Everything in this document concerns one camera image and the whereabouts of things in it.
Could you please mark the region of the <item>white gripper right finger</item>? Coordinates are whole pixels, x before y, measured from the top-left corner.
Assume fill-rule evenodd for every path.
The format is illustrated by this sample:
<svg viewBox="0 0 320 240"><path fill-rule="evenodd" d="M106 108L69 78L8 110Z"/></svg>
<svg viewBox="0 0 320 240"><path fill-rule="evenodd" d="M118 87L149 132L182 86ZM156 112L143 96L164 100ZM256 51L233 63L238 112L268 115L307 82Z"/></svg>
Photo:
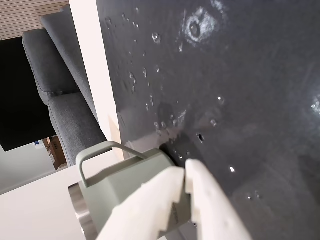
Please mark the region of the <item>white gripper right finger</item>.
<svg viewBox="0 0 320 240"><path fill-rule="evenodd" d="M221 186L197 159L185 162L185 192L191 197L191 221L198 240L251 240L252 237Z"/></svg>

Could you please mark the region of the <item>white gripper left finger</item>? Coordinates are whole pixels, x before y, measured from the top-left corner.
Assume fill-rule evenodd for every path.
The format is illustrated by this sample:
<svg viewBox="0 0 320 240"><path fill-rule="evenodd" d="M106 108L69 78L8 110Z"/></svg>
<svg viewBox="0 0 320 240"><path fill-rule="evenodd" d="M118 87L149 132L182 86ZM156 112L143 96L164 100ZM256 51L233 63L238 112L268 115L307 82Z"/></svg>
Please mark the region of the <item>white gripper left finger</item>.
<svg viewBox="0 0 320 240"><path fill-rule="evenodd" d="M116 206L99 240L157 240L168 230L173 204L184 187L185 170L171 166L157 174Z"/></svg>

